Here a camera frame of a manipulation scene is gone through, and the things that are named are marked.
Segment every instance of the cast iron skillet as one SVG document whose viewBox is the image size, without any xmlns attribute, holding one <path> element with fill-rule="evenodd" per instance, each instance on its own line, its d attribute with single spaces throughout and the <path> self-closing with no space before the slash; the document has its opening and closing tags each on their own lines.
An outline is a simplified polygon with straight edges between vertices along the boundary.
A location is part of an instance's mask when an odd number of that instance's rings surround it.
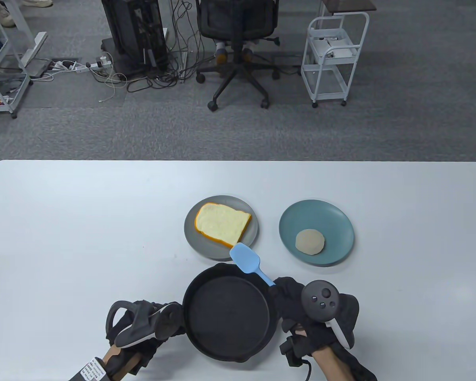
<svg viewBox="0 0 476 381">
<path fill-rule="evenodd" d="M 199 274 L 183 298 L 187 336 L 203 354 L 242 363 L 271 340 L 278 322 L 268 285 L 236 265 L 219 263 Z"/>
</svg>

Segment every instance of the sock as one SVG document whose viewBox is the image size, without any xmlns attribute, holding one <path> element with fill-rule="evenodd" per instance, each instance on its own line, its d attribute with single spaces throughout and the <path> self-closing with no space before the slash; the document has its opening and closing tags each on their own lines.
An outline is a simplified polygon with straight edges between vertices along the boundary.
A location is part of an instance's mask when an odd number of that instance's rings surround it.
<svg viewBox="0 0 476 381">
<path fill-rule="evenodd" d="M 215 44 L 215 50 L 219 50 L 219 49 L 225 49 L 226 48 L 226 43 L 225 42 L 218 42 Z"/>
<path fill-rule="evenodd" d="M 250 41 L 246 41 L 243 45 L 243 49 L 249 49 L 252 53 L 254 53 L 254 49 L 252 49 L 252 43 Z"/>
</svg>

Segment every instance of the power strip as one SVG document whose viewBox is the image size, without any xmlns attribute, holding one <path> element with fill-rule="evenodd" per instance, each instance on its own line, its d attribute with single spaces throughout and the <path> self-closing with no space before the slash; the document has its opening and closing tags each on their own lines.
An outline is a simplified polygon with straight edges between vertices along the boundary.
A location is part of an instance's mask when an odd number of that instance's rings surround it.
<svg viewBox="0 0 476 381">
<path fill-rule="evenodd" d="M 101 69 L 109 69 L 110 67 L 113 67 L 113 64 L 111 63 L 110 60 L 106 56 L 100 56 L 97 58 L 96 63 L 90 64 L 89 62 L 86 63 L 84 67 L 76 67 L 75 72 L 76 73 L 86 73 L 86 71 L 98 71 Z"/>
</svg>

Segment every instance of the hand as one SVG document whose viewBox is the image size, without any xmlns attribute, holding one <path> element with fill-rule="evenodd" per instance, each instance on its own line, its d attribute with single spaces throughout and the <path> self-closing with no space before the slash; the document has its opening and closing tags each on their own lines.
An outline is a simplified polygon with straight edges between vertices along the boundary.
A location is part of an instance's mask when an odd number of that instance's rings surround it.
<svg viewBox="0 0 476 381">
<path fill-rule="evenodd" d="M 136 305 L 140 305 L 142 303 L 145 303 L 145 301 L 134 302 Z M 165 304 L 159 303 L 150 304 L 151 311 L 148 314 L 153 314 L 165 306 Z M 113 328 L 111 328 L 111 330 L 109 330 L 107 333 L 106 339 L 109 340 L 110 346 L 114 345 L 118 334 L 123 329 L 131 325 L 133 321 L 134 314 L 127 310 L 118 323 L 116 323 L 116 325 L 114 325 Z M 171 335 L 171 337 L 183 334 L 185 334 L 185 328 L 180 326 L 180 328 L 178 328 L 178 330 L 173 335 Z M 138 363 L 129 371 L 129 373 L 137 374 L 140 368 L 146 367 L 148 365 L 154 354 L 157 352 L 157 349 L 160 347 L 160 345 L 162 345 L 162 343 L 165 343 L 165 341 L 167 341 L 167 339 L 161 341 L 154 337 L 149 340 L 142 341 L 141 343 L 133 345 L 129 348 L 121 348 L 117 355 L 112 356 L 109 361 L 107 361 L 106 372 L 109 376 L 113 376 L 123 368 L 124 364 L 127 364 L 132 358 L 136 357 L 138 358 Z"/>
<path fill-rule="evenodd" d="M 331 328 L 324 323 L 310 319 L 301 305 L 301 291 L 304 285 L 293 278 L 275 279 L 275 286 L 269 291 L 274 298 L 275 307 L 282 319 L 291 319 L 299 323 L 314 348 L 320 349 L 337 341 Z"/>
</svg>

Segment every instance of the black glove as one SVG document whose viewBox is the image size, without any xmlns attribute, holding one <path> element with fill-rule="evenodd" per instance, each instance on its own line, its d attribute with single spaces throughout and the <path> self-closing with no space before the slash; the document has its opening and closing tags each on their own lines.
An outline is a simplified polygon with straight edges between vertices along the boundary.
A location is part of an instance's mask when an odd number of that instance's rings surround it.
<svg viewBox="0 0 476 381">
<path fill-rule="evenodd" d="M 141 303 L 144 303 L 144 301 L 136 301 L 134 304 L 140 305 Z M 158 311 L 160 308 L 165 306 L 165 304 L 159 304 L 159 303 L 150 303 L 151 304 L 151 310 L 149 314 L 153 314 L 154 312 Z M 106 339 L 109 340 L 109 346 L 113 345 L 115 343 L 115 338 L 118 336 L 118 334 L 126 327 L 132 324 L 134 320 L 134 314 L 127 310 L 124 314 L 124 316 L 116 323 L 116 325 L 109 330 L 109 332 L 106 335 Z M 183 335 L 185 334 L 185 328 L 183 326 L 180 326 L 178 330 L 171 335 L 171 337 L 178 336 L 178 335 Z M 116 374 L 124 364 L 126 364 L 136 353 L 141 354 L 141 360 L 136 365 L 132 370 L 129 372 L 131 374 L 138 374 L 140 368 L 146 367 L 154 354 L 157 352 L 157 348 L 162 345 L 162 343 L 165 343 L 167 340 L 160 341 L 156 338 L 151 338 L 147 341 L 142 341 L 141 343 L 131 346 L 129 348 L 122 348 L 120 351 L 120 354 L 118 356 L 113 356 L 111 359 L 108 361 L 106 365 L 106 372 L 108 373 L 109 376 L 113 376 Z"/>
<path fill-rule="evenodd" d="M 301 291 L 304 287 L 304 285 L 290 277 L 275 279 L 275 286 L 270 287 L 269 290 L 281 318 L 299 323 L 307 333 L 312 348 L 320 349 L 329 346 L 337 358 L 349 366 L 349 370 L 356 381 L 377 381 L 376 376 L 361 365 L 356 357 L 338 342 L 331 328 L 326 327 L 324 323 L 313 321 L 307 316 L 301 304 Z M 295 335 L 295 331 L 298 330 L 293 328 L 291 333 Z"/>
<path fill-rule="evenodd" d="M 293 278 L 284 277 L 275 279 L 275 286 L 270 287 L 269 291 L 281 318 L 290 319 L 300 324 L 307 333 L 311 345 L 320 349 L 336 342 L 337 338 L 331 328 L 307 316 L 301 305 L 303 287 L 305 286 Z"/>
</svg>

